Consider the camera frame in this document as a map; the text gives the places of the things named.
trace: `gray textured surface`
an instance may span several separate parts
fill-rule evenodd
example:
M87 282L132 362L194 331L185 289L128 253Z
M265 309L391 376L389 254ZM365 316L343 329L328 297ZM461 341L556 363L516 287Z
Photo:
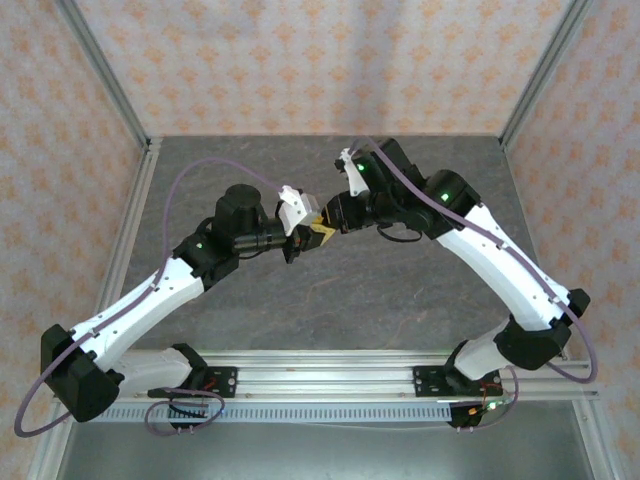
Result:
M160 220L171 182L207 156L240 160L277 184L317 196L324 205L346 190L333 166L344 137L169 137L158 165L125 281L129 290L160 258ZM457 171L480 193L505 231L532 247L506 159L492 137L405 137L408 157L424 175ZM225 189L252 179L226 166L185 178L175 202L171 244L214 213ZM266 187L273 214L277 195ZM279 251L243 262L206 295L167 317L136 345L188 342L200 349L450 349L507 315L499 298L461 260L435 242L398 245L374 229L336 234L324 248L286 265Z
M58 478L588 480L587 465L571 403L556 402L519 404L502 424L460 435L214 424L159 438L141 424L75 424Z

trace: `black end effector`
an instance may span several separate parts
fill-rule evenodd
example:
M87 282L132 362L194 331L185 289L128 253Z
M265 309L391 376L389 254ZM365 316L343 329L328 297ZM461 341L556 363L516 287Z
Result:
M384 139L378 146L417 188L440 205L465 216L480 203L478 193L457 173L440 170L425 179L395 139ZM407 229L424 233L432 240L453 228L463 228L418 199L372 149L361 148L352 160L369 192L351 197L347 191L331 199L322 213L326 225L349 233L374 224L403 223ZM336 161L336 167L344 172L342 160Z
M44 372L72 343L71 334L58 324L44 332L40 339L40 371ZM109 408L124 380L113 370L100 370L92 353L76 348L45 380L78 422L88 422Z
M300 256L300 252L319 247L322 245L325 235L326 233L315 231L313 227L298 225L282 247L285 261L291 264Z

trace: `mounting plate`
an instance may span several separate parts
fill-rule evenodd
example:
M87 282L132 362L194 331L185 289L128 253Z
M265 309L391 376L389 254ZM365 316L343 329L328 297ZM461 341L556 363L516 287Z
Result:
M487 373L480 380L477 380L471 390L467 392L469 396L482 397L484 390L482 384L491 384L487 387L487 397L502 396L502 385L500 373L498 370ZM453 387L451 387L445 378L444 366L440 365L422 365L413 367L413 386L416 397L455 397L459 396Z
M238 384L238 369L236 367L198 367L197 383L181 385L180 388L190 390L206 390L217 393L222 398L235 398ZM147 392L149 398L199 398L198 395L186 393L167 393L163 388L154 388Z

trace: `patterned wallpaper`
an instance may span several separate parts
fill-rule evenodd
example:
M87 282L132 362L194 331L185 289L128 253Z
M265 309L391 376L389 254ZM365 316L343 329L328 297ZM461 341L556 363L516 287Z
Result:
M150 135L499 134L569 0L80 0Z
M40 335L92 313L139 158L51 0L0 9L0 478L37 440L13 434ZM27 427L41 425L44 392Z
M592 295L585 322L630 479L640 472L639 7L596 0L510 154L542 264ZM580 342L572 351L584 355Z

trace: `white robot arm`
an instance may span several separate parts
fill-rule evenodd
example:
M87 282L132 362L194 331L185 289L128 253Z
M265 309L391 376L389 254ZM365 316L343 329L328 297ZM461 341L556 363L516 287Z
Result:
M102 413L118 392L160 386L200 388L202 385L193 384L193 362L179 349L166 350L154 358L133 356L126 361L122 354L169 313L238 268L242 254L281 248L287 263L291 263L300 252L324 245L337 230L344 234L394 223L403 223L451 250L498 294L511 312L510 318L494 330L462 342L454 350L444 374L456 393L466 394L469 385L508 364L533 370L558 355L569 338L571 321L557 301L565 302L580 316L589 297L582 290L567 290L535 266L458 174L441 170L424 179L395 140L381 142L380 148L429 198L491 231L504 242L502 248L419 202L375 152L361 149L352 154L345 150L336 166L347 175L350 188L336 195L321 216L313 197L285 186L276 217L270 219L257 190L234 185L218 200L215 216L206 219L174 249L159 280L157 274L152 275L117 303L69 332L59 325L51 327L42 339L43 371L70 343L88 333L92 336L48 377L47 384L79 421ZM516 249L529 267L547 281L555 299L549 299L530 271L509 255L505 246ZM131 305L150 286L153 291L143 301L107 328L96 331L99 324Z

